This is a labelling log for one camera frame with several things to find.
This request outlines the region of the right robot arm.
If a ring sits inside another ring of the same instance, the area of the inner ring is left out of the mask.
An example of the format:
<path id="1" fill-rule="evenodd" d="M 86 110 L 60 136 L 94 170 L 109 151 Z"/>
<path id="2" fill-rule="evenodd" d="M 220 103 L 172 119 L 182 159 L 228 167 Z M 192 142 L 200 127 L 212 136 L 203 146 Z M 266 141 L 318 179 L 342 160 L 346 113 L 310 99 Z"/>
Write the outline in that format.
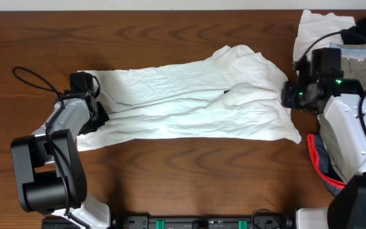
<path id="1" fill-rule="evenodd" d="M 287 108 L 320 115 L 321 138 L 345 187 L 327 208 L 299 209 L 295 228 L 366 228 L 366 101 L 358 80 L 287 81 Z"/>

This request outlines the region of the white t-shirt with black tag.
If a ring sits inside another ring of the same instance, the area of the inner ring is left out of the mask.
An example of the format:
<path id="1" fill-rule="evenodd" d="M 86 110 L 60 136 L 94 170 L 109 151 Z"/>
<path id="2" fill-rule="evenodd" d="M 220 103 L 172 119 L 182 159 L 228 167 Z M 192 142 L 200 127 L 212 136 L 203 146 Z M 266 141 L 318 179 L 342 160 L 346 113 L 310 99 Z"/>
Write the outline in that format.
<path id="1" fill-rule="evenodd" d="M 78 136 L 81 151 L 133 139 L 301 141 L 290 110 L 281 104 L 287 76 L 246 45 L 224 46 L 205 60 L 186 64 L 93 75 L 109 120 Z"/>

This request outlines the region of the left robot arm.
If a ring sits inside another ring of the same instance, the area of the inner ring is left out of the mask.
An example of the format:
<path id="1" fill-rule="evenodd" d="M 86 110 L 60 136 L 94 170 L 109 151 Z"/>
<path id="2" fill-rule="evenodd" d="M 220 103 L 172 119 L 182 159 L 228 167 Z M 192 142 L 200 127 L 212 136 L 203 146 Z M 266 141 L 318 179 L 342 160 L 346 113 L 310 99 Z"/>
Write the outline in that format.
<path id="1" fill-rule="evenodd" d="M 12 141 L 18 200 L 23 210 L 60 216 L 80 228 L 109 228 L 107 204 L 88 193 L 76 138 L 102 108 L 91 92 L 59 97 L 45 124 Z"/>

